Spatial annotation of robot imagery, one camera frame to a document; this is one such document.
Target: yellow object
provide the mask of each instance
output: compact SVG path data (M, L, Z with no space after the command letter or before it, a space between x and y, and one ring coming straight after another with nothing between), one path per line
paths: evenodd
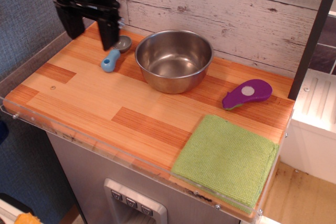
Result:
M40 224L40 220L33 216L30 212L27 214L20 214L16 218L14 224Z

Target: white wooden wall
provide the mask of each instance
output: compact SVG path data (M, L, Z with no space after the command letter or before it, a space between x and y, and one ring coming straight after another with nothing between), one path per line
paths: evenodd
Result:
M118 0L125 29L186 29L215 55L294 77L321 0Z

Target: purple toy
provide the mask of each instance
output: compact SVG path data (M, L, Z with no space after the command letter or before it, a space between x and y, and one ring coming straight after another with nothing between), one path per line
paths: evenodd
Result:
M222 100L225 110L232 110L246 102L260 102L267 100L272 94L272 87L266 81L253 79L236 87L231 93L227 92Z

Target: gray fabric wall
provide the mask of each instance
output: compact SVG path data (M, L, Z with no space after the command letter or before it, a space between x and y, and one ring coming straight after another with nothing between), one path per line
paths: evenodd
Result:
M0 0L0 80L63 32L53 0ZM74 198L46 133L0 116L9 128L0 145L0 192L28 205L43 223L58 223Z

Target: white circle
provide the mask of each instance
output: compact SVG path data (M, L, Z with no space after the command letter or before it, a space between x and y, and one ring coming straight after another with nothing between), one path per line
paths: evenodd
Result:
M241 89L242 94L246 95L246 96L250 96L254 94L254 88L250 87L250 86L245 86Z

